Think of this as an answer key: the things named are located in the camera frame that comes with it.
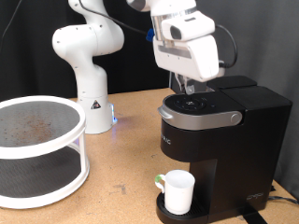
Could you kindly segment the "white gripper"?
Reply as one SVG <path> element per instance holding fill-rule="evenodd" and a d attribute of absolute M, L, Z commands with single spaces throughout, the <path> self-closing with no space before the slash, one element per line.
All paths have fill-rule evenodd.
<path fill-rule="evenodd" d="M 174 72 L 178 90 L 188 95 L 195 93 L 194 80 L 206 82 L 219 73 L 217 44 L 212 35 L 187 42 L 175 42 L 167 47 L 162 41 L 153 40 L 153 50 L 157 65 Z"/>

